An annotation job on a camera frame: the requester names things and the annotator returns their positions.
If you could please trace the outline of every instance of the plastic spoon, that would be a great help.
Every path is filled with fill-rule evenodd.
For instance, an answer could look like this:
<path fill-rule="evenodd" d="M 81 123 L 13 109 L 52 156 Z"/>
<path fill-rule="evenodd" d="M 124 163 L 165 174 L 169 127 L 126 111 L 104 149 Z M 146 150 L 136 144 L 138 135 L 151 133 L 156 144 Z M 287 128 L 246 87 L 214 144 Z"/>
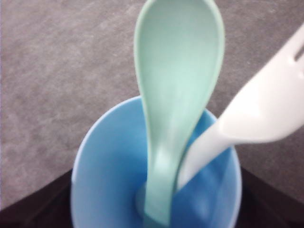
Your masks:
<path fill-rule="evenodd" d="M 212 0 L 148 0 L 134 37 L 148 137 L 145 227 L 168 227 L 187 141 L 218 78 L 224 28 Z"/>
<path fill-rule="evenodd" d="M 227 147 L 280 140 L 304 124 L 304 24 L 190 146 L 178 188 Z"/>

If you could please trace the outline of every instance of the mint green spoon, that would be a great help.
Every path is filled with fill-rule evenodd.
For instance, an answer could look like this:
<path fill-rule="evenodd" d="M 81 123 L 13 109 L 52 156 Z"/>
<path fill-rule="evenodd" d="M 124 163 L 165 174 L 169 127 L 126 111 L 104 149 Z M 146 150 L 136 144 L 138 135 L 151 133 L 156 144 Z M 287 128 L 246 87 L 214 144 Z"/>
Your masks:
<path fill-rule="evenodd" d="M 180 162 L 223 54 L 223 22 L 212 0 L 145 3 L 135 29 L 134 60 L 148 137 L 146 228 L 170 226 Z"/>

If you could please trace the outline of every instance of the blue cup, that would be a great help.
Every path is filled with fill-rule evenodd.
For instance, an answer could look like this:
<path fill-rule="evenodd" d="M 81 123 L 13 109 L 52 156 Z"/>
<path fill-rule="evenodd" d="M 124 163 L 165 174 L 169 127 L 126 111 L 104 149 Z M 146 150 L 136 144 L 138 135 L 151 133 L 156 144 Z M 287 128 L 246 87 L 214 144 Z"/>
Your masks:
<path fill-rule="evenodd" d="M 189 144 L 215 120 L 206 110 Z M 135 195 L 146 173 L 143 107 L 140 97 L 134 97 L 100 117 L 81 143 L 72 174 L 74 228 L 142 228 Z M 231 147 L 175 194 L 171 226 L 232 228 L 240 200 L 240 165 Z"/>

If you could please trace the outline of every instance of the white fork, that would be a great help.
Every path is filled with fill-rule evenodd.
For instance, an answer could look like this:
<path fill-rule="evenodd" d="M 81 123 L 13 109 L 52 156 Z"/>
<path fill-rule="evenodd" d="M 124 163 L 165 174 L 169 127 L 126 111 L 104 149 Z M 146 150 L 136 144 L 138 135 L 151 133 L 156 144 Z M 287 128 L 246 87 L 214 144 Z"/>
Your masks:
<path fill-rule="evenodd" d="M 304 24 L 190 146 L 177 189 L 229 146 L 280 140 L 304 124 L 303 45 Z"/>

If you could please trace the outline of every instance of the gray carpet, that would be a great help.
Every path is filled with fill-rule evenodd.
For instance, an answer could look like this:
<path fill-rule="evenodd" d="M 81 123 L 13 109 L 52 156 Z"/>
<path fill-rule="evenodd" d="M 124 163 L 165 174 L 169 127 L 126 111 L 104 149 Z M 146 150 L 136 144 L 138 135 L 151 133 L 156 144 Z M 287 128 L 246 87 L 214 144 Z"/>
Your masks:
<path fill-rule="evenodd" d="M 133 32 L 144 0 L 1 1 L 1 207 L 73 166 L 90 126 L 138 95 Z M 208 108 L 240 87 L 304 22 L 303 0 L 216 0 L 226 54 Z M 242 165 L 304 202 L 304 129 L 238 146 Z"/>

